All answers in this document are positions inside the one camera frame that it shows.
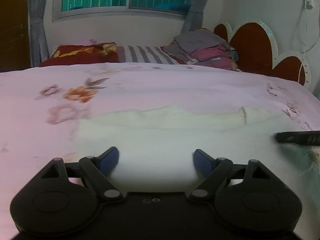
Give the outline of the white knit sweater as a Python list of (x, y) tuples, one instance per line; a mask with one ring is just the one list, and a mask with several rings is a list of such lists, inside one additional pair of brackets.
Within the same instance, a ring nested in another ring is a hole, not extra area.
[(177, 107), (106, 113), (80, 121), (79, 158), (114, 146), (119, 163), (110, 180), (121, 191), (190, 191), (201, 177), (192, 155), (201, 149), (236, 164), (257, 159), (302, 200), (319, 204), (319, 161), (310, 147), (280, 145), (273, 135), (299, 131), (287, 113), (243, 108), (234, 113), (190, 113)]

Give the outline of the stack of folded clothes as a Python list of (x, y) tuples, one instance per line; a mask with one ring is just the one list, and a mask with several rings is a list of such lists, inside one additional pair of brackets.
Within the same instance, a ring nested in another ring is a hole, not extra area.
[(237, 70), (238, 54), (223, 38), (208, 29), (177, 35), (161, 50), (180, 64)]

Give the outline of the pink floral bedsheet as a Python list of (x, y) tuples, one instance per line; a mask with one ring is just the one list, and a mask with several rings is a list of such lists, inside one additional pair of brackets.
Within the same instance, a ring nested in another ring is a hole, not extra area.
[[(1, 239), (17, 229), (14, 195), (53, 158), (74, 162), (80, 121), (123, 111), (177, 107), (190, 113), (243, 108), (284, 112), (319, 129), (319, 101), (298, 83), (208, 67), (154, 63), (53, 66), (1, 74)], [(302, 200), (296, 233), (319, 239), (319, 204)]]

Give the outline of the red white headboard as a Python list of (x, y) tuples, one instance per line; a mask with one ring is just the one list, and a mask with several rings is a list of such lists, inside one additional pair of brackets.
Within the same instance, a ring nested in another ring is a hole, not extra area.
[(228, 22), (219, 22), (213, 32), (235, 49), (240, 71), (278, 77), (310, 87), (311, 70), (305, 56), (296, 50), (280, 54), (276, 38), (264, 22), (251, 21), (234, 29)]

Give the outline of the red yellow pillow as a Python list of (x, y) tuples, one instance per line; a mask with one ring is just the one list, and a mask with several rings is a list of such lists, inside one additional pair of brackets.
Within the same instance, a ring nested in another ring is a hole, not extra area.
[(114, 42), (91, 45), (60, 45), (39, 67), (75, 64), (119, 63), (118, 47)]

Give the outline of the striped pillow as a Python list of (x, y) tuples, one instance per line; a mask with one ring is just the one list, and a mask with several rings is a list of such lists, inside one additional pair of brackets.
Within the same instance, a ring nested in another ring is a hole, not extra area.
[(153, 46), (117, 46), (120, 63), (159, 63), (181, 64), (177, 60), (163, 52), (160, 47)]

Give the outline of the brown wooden door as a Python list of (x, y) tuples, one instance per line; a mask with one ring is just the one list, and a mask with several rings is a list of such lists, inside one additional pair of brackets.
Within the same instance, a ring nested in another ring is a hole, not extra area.
[(1, 0), (1, 72), (30, 68), (27, 0)]

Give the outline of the right grey curtain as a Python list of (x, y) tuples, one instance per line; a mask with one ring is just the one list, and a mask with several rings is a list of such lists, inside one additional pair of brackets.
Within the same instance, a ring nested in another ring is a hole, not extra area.
[(203, 11), (208, 0), (190, 0), (190, 8), (185, 18), (181, 33), (202, 28)]

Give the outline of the grey curtain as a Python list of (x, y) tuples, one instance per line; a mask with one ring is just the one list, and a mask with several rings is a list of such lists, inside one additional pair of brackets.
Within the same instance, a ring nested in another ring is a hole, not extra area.
[(190, 0), (190, 8), (185, 18), (181, 33), (202, 28), (203, 11), (208, 0)]
[(31, 67), (38, 67), (41, 62), (46, 61), (49, 57), (43, 22), (46, 1), (27, 0)]

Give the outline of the left grey curtain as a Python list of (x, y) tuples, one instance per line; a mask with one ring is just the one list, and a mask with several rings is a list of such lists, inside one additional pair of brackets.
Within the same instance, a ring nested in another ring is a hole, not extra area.
[(38, 67), (41, 62), (46, 61), (49, 57), (43, 22), (46, 1), (27, 0), (31, 67)]

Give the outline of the white wall charger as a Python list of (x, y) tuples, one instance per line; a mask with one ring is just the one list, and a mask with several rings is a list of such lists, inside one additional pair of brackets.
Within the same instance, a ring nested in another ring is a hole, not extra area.
[(313, 0), (304, 0), (303, 2), (303, 8), (305, 10), (312, 10), (314, 7), (314, 2)]

